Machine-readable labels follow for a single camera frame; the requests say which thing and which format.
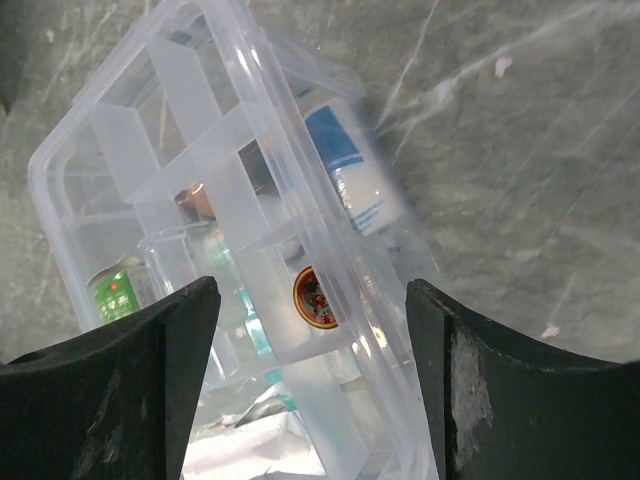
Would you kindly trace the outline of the green small sachet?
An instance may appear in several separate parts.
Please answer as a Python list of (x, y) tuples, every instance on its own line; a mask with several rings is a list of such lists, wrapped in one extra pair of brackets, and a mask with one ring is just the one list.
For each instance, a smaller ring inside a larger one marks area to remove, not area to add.
[(104, 324), (138, 312), (155, 301), (145, 263), (125, 256), (96, 273), (87, 284)]

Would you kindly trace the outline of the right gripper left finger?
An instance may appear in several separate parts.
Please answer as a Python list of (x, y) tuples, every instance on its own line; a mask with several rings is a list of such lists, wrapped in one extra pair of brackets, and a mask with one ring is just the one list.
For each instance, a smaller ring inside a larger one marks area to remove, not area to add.
[(177, 479), (221, 296), (200, 278), (1, 368), (5, 479)]

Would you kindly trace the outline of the white teal bandage wrappers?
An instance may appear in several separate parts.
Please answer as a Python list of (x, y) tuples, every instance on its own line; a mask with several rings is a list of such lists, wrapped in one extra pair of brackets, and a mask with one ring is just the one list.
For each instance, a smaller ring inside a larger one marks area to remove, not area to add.
[(324, 476), (283, 373), (320, 354), (318, 341), (276, 354), (246, 290), (232, 287), (221, 297), (183, 478)]

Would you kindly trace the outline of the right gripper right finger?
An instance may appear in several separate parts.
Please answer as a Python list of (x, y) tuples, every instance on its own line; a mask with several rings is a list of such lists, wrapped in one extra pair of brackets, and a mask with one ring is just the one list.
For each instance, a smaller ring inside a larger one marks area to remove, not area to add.
[(635, 479), (639, 365), (545, 344), (409, 283), (409, 335), (442, 479)]

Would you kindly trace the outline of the brown bottle orange cap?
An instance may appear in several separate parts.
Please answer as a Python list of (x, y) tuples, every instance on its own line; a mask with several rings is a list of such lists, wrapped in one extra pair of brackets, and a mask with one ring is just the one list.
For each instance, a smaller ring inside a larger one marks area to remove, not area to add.
[(208, 199), (202, 182), (195, 183), (186, 190), (182, 190), (175, 198), (185, 221), (214, 222), (216, 214)]

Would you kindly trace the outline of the small orange round tin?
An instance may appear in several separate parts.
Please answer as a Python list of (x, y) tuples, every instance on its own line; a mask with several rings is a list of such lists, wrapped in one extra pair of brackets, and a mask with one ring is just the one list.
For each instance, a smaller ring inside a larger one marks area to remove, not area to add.
[(293, 284), (294, 306), (300, 317), (309, 325), (330, 330), (338, 326), (327, 298), (311, 266), (302, 269)]

